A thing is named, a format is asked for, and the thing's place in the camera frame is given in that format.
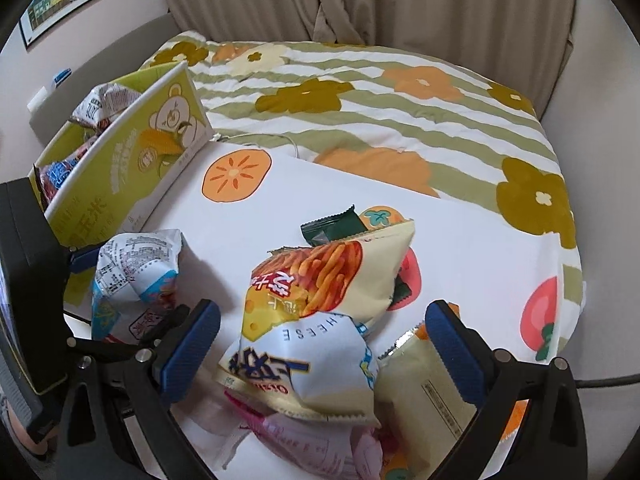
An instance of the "curtain fold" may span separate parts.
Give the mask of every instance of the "curtain fold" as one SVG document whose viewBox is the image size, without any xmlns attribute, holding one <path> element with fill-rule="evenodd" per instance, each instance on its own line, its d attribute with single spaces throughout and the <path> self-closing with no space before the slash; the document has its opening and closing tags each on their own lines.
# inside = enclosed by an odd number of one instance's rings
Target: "curtain fold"
<svg viewBox="0 0 640 480">
<path fill-rule="evenodd" d="M 528 96 L 540 116 L 570 53 L 575 0 L 168 0 L 215 41 L 377 44 L 465 66 Z"/>
</svg>

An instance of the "metal bolt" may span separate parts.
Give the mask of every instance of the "metal bolt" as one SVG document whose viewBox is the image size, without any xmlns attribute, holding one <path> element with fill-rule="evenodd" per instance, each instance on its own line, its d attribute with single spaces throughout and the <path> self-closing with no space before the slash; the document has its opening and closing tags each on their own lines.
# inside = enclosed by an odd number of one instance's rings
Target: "metal bolt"
<svg viewBox="0 0 640 480">
<path fill-rule="evenodd" d="M 503 348 L 498 348 L 494 352 L 494 356 L 501 363 L 508 363 L 509 361 L 511 361 L 511 354 Z"/>
<path fill-rule="evenodd" d="M 149 359 L 151 359 L 151 356 L 153 354 L 154 353 L 149 350 L 149 348 L 138 350 L 138 352 L 136 352 L 136 361 L 138 361 L 139 363 L 146 363 L 147 361 L 149 361 Z"/>
<path fill-rule="evenodd" d="M 91 366 L 92 359 L 88 356 L 82 356 L 78 361 L 78 368 L 81 370 L 86 370 L 89 366 Z"/>
<path fill-rule="evenodd" d="M 554 364 L 558 370 L 566 370 L 569 367 L 569 363 L 561 357 L 556 357 L 554 359 Z"/>
</svg>

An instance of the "black cable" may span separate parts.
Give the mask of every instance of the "black cable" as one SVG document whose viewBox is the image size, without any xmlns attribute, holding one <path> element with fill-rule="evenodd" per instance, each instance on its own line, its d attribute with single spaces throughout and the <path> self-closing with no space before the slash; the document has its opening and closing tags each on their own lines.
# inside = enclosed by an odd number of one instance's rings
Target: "black cable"
<svg viewBox="0 0 640 480">
<path fill-rule="evenodd" d="M 640 383 L 640 374 L 612 377 L 609 379 L 576 380 L 576 388 L 613 388 Z"/>
</svg>

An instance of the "striped blanket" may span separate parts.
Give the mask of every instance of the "striped blanket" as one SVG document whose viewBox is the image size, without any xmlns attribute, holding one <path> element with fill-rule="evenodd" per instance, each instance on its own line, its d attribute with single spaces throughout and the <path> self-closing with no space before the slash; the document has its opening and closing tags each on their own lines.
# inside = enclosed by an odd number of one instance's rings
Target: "striped blanket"
<svg viewBox="0 0 640 480">
<path fill-rule="evenodd" d="M 214 43 L 184 32 L 143 68 L 176 60 L 188 61 L 209 121 L 229 142 L 465 202 L 533 235 L 558 233 L 557 311 L 541 289 L 530 301 L 542 298 L 546 309 L 536 333 L 524 322 L 521 330 L 536 360 L 562 348 L 580 314 L 580 257 L 558 160 L 526 97 L 451 63 L 378 46 Z"/>
</svg>

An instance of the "beige snack package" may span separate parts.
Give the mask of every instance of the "beige snack package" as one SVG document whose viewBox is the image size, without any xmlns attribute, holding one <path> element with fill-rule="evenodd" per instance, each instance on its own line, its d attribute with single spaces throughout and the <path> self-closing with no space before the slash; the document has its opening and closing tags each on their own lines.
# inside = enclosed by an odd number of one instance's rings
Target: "beige snack package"
<svg viewBox="0 0 640 480">
<path fill-rule="evenodd" d="M 391 302 L 414 229 L 277 251 L 252 272 L 240 339 L 216 379 L 293 418 L 377 425 L 378 365 L 362 335 Z"/>
<path fill-rule="evenodd" d="M 412 478 L 426 480 L 476 414 L 451 379 L 424 325 L 380 358 L 376 415 L 400 443 Z"/>
</svg>

